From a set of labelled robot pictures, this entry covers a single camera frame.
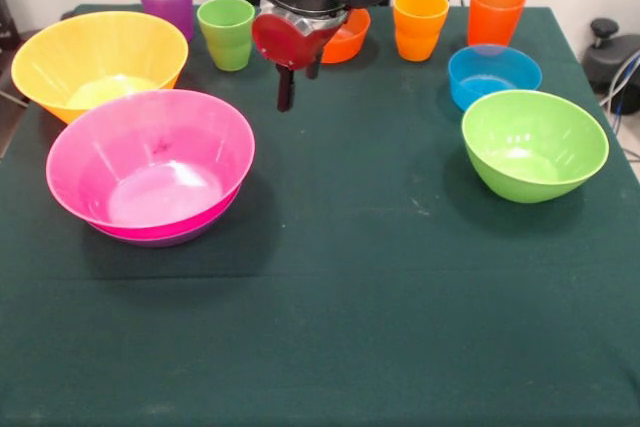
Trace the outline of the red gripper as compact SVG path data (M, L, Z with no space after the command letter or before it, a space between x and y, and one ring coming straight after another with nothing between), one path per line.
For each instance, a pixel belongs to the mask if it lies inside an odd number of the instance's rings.
M281 10L258 15L253 22L252 35L260 53L277 64L279 112L288 112L293 106L295 81L292 70L306 68L306 77L315 80L321 65L317 58L346 20L346 12L320 18Z

